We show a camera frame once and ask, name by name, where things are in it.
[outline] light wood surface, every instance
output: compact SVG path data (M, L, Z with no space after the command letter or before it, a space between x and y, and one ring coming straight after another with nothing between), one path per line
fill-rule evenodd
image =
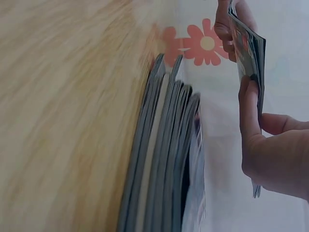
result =
M173 1L0 1L1 232L115 231Z

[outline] wood grain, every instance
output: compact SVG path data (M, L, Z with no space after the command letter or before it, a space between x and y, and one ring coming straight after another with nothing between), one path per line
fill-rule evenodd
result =
M0 1L1 232L115 231L173 1Z

